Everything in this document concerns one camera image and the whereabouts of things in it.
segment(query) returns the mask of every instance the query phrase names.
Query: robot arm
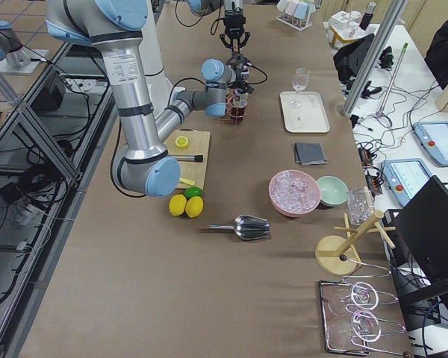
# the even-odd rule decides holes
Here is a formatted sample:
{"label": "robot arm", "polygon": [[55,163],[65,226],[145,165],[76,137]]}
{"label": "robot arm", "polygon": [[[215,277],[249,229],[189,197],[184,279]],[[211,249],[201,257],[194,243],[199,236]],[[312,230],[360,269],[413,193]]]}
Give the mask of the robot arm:
{"label": "robot arm", "polygon": [[0,61],[3,59],[14,69],[26,66],[31,61],[15,31],[6,21],[0,21]]}
{"label": "robot arm", "polygon": [[47,5],[46,22],[52,36],[92,45],[102,53],[127,142],[113,162],[115,181],[124,189],[150,196],[169,195],[181,170],[168,157],[162,141],[192,110],[225,114],[231,70],[217,60],[207,60],[202,66],[207,90],[179,93],[155,118],[138,49],[148,14],[146,1],[48,0]]}
{"label": "robot arm", "polygon": [[243,0],[187,0],[187,3],[196,16],[206,16],[224,4],[225,30],[219,35],[221,41],[233,52],[240,52],[240,48],[247,44],[251,33],[244,30]]}

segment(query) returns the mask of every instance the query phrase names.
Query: wooden cutting board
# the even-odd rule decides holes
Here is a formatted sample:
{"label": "wooden cutting board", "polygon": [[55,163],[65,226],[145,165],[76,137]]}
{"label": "wooden cutting board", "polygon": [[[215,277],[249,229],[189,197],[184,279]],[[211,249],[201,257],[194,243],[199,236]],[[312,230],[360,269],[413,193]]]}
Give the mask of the wooden cutting board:
{"label": "wooden cutting board", "polygon": [[[187,148],[177,148],[175,140],[178,136],[185,136],[189,140]],[[204,181],[206,176],[206,166],[208,164],[209,142],[211,140],[211,132],[201,131],[174,131],[164,141],[167,146],[169,155],[202,155],[204,160],[202,163],[179,161],[181,166],[181,178],[191,179],[196,182],[196,186],[204,189]],[[186,189],[190,186],[179,183],[176,189]]]}

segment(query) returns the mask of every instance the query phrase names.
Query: person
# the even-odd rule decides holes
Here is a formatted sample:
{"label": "person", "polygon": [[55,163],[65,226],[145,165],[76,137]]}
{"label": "person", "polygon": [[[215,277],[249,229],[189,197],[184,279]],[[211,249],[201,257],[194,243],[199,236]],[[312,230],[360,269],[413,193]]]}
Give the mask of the person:
{"label": "person", "polygon": [[444,89],[448,84],[448,20],[433,36],[425,61],[440,87]]}

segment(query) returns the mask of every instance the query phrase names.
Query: label on robot arm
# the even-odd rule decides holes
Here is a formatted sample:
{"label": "label on robot arm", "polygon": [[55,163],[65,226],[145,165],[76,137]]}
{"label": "label on robot arm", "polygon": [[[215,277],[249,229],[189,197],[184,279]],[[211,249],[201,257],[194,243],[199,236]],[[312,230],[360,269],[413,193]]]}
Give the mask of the label on robot arm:
{"label": "label on robot arm", "polygon": [[110,84],[132,84],[141,81],[141,74],[134,54],[118,54],[103,57]]}

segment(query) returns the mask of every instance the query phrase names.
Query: green bowl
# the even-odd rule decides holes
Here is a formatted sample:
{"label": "green bowl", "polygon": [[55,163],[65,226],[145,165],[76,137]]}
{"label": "green bowl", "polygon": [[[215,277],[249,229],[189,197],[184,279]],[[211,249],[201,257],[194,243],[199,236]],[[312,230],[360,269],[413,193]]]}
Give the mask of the green bowl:
{"label": "green bowl", "polygon": [[336,207],[346,201],[349,188],[341,179],[325,176],[317,180],[317,184],[320,188],[320,202],[327,207]]}

